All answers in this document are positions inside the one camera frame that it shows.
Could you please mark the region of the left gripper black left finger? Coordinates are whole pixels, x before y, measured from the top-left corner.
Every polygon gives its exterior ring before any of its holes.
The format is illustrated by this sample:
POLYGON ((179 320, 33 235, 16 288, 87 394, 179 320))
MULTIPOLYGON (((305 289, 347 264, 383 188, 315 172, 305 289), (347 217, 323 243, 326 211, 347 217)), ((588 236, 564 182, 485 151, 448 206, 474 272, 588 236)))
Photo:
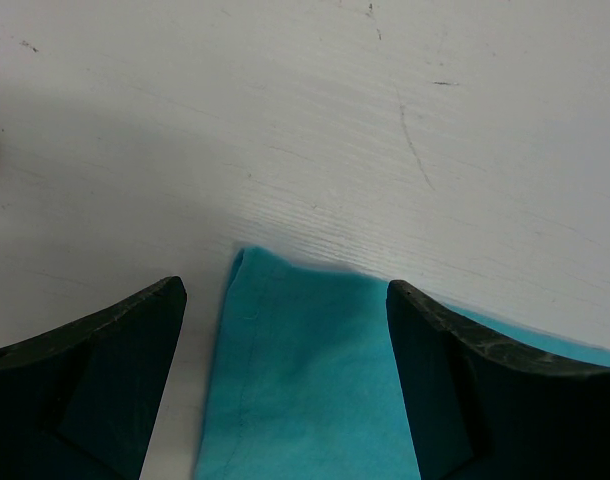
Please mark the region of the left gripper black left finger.
POLYGON ((166 277, 0 348, 0 479, 139 478, 186 302, 166 277))

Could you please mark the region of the turquoise t shirt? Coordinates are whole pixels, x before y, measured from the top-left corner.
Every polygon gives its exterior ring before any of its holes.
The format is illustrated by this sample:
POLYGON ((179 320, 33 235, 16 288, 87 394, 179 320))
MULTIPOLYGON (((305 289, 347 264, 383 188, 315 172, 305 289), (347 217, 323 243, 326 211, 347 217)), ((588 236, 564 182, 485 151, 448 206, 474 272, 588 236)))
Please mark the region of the turquoise t shirt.
MULTIPOLYGON (((240 250, 195 477, 424 479, 389 333, 391 282, 240 250)), ((609 351, 443 306, 529 346, 610 367, 609 351)))

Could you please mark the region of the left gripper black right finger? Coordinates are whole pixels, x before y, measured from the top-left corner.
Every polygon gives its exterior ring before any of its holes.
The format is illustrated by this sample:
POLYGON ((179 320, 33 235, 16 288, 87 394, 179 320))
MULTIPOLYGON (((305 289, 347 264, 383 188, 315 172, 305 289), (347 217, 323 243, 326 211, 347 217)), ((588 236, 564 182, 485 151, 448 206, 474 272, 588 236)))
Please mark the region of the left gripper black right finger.
POLYGON ((610 367, 529 346, 402 281, 387 321, 424 479, 610 479, 610 367))

